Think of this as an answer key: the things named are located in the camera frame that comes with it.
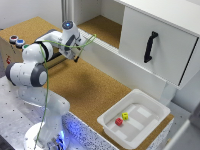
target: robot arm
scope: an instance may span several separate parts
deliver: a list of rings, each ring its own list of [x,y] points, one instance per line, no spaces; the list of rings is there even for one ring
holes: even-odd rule
[[[38,38],[22,52],[23,63],[12,63],[6,68],[6,76],[15,86],[41,87],[47,81],[47,72],[42,63],[44,58],[40,45],[45,54],[46,61],[53,57],[53,46],[59,48],[59,52],[68,59],[74,58],[70,47],[80,46],[86,43],[86,39],[80,34],[75,23],[65,21],[62,24],[63,33],[51,31]]]

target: cork countertop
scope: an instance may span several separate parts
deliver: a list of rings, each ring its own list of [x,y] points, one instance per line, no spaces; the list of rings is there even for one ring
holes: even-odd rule
[[[36,17],[0,31],[0,36],[9,41],[9,37],[16,34],[28,44],[31,44],[50,29],[61,31],[43,19]],[[102,126],[97,123],[97,118],[127,95],[131,89],[82,59],[79,59],[78,63],[65,60],[50,68],[49,88],[70,102],[72,113],[120,150],[123,150],[104,133]],[[172,119],[172,115],[167,116],[137,150],[145,150]]]

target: red ball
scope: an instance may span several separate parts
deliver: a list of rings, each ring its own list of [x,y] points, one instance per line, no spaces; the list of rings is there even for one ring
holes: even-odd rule
[[[117,118],[115,120],[115,124],[118,125],[118,126],[120,126],[122,123],[123,123],[123,120],[121,118]]]

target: white cabinet door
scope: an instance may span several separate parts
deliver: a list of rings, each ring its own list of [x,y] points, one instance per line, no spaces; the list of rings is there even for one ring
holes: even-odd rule
[[[152,59],[144,63],[147,42],[153,31],[158,37],[153,39]],[[119,53],[176,85],[181,81],[196,41],[197,37],[191,34],[125,8]]]

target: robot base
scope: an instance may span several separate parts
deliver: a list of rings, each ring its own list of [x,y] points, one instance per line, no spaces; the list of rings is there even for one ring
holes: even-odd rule
[[[34,149],[35,137],[40,129],[40,125],[41,125],[41,122],[35,124],[26,132],[25,137],[24,137],[24,150],[49,150],[47,146],[45,148],[39,147],[38,146],[39,142],[36,145],[36,148]],[[65,142],[64,150],[66,150],[67,146],[69,145],[69,138],[65,138],[64,142]]]

